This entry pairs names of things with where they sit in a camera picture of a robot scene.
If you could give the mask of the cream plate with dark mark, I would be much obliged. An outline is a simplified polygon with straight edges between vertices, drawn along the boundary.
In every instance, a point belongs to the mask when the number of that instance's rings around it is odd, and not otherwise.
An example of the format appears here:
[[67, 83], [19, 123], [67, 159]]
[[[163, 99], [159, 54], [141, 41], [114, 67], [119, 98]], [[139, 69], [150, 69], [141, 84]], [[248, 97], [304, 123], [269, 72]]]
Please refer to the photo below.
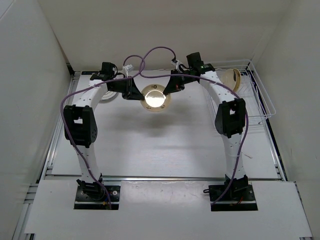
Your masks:
[[150, 84], [142, 90], [144, 100], [140, 100], [141, 105], [150, 112], [161, 112], [171, 103], [171, 94], [164, 94], [165, 87], [160, 84]]

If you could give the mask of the white green-rimmed plate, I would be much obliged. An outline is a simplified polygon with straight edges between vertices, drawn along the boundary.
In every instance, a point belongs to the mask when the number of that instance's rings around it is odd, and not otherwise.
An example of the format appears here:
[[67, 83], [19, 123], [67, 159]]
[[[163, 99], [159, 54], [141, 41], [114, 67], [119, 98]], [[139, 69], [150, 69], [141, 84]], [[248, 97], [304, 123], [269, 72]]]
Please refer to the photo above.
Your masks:
[[100, 102], [101, 103], [111, 102], [118, 96], [118, 94], [119, 94], [118, 92], [108, 91], [101, 97]]

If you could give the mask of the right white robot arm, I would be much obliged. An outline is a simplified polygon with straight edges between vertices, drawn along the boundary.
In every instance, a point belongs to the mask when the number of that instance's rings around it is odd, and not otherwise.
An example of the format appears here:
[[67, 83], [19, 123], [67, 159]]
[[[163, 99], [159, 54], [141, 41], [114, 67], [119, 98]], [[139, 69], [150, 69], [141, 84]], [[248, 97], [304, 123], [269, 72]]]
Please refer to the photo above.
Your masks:
[[199, 52], [189, 54], [187, 62], [188, 67], [185, 67], [175, 57], [171, 60], [175, 70], [171, 71], [163, 94], [180, 92], [185, 89], [186, 84], [198, 82], [215, 102], [217, 111], [214, 125], [222, 137], [226, 158], [225, 177], [228, 185], [225, 186], [224, 193], [230, 200], [236, 200], [242, 195], [243, 188], [248, 186], [241, 156], [243, 140], [248, 132], [244, 129], [247, 119], [246, 102], [220, 81], [215, 68], [210, 63], [205, 64]]

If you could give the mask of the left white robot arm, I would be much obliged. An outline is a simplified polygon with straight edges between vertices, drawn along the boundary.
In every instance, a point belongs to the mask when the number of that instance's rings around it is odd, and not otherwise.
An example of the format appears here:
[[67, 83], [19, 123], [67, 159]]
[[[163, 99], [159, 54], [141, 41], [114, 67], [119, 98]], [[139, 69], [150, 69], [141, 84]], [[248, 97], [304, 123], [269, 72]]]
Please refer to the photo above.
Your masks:
[[144, 100], [134, 79], [129, 77], [132, 65], [122, 67], [123, 72], [111, 62], [103, 62], [101, 70], [93, 72], [88, 90], [72, 105], [63, 108], [65, 138], [73, 146], [81, 170], [81, 179], [77, 180], [83, 193], [93, 200], [100, 200], [108, 193], [103, 186], [99, 171], [94, 142], [98, 136], [98, 127], [94, 111], [107, 92], [121, 93], [126, 100]]

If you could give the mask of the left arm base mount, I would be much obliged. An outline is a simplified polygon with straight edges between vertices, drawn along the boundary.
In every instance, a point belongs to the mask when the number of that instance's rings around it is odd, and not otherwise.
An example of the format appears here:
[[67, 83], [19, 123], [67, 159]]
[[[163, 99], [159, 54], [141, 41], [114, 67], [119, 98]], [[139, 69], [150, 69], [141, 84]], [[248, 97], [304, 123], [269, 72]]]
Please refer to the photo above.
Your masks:
[[77, 191], [74, 201], [75, 210], [118, 210], [120, 206], [120, 185], [105, 185], [105, 191], [96, 182], [85, 183], [77, 180]]

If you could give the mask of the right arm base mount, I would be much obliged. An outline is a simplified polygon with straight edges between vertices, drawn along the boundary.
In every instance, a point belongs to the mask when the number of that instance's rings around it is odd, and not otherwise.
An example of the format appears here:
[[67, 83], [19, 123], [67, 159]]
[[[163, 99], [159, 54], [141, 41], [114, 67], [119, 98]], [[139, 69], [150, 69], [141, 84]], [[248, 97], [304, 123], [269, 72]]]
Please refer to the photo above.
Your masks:
[[[203, 190], [204, 194], [209, 195], [210, 202], [213, 203], [224, 191], [223, 185], [209, 185]], [[238, 192], [235, 196], [226, 193], [217, 203], [211, 206], [212, 212], [248, 212], [258, 211], [253, 186]]]

